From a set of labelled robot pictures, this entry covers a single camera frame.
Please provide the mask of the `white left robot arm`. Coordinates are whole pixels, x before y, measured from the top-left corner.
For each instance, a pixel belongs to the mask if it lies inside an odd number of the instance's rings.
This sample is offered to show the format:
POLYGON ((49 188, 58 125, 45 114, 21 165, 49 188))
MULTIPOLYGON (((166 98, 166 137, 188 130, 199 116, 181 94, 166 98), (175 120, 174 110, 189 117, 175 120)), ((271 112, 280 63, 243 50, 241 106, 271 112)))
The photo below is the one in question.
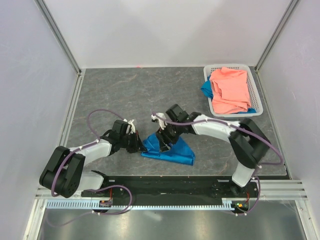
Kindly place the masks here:
POLYGON ((130 154, 147 151, 132 120, 116 120, 111 129, 85 145, 56 147, 39 177, 39 184, 51 190, 53 197, 69 198, 79 187, 85 165, 120 149, 130 154))

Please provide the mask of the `blue satin napkin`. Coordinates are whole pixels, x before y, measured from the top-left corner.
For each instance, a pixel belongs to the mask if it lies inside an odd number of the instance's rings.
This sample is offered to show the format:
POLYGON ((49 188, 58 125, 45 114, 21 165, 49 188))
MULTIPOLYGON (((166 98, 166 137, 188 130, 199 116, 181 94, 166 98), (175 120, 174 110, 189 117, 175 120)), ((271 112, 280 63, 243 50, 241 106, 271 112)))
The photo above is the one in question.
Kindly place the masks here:
POLYGON ((193 166, 196 159, 195 153, 181 137, 178 138, 177 143, 170 150, 164 152, 160 152, 160 142, 155 133, 148 136, 143 141, 143 145, 147 152, 142 152, 140 155, 145 158, 188 166, 193 166))

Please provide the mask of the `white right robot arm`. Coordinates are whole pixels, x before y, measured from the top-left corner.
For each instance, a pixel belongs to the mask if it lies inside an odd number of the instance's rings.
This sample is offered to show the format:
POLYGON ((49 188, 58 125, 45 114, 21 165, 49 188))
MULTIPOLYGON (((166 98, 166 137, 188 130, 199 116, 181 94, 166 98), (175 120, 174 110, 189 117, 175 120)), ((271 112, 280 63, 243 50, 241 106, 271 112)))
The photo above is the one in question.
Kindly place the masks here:
POLYGON ((270 141, 250 118, 242 121, 221 120, 200 112, 189 114, 174 104, 165 113, 153 113, 151 120, 159 124, 155 135, 160 152, 169 151, 182 134, 209 136, 229 143, 238 160, 229 184, 229 191, 235 197, 247 191, 254 171, 270 149, 270 141))

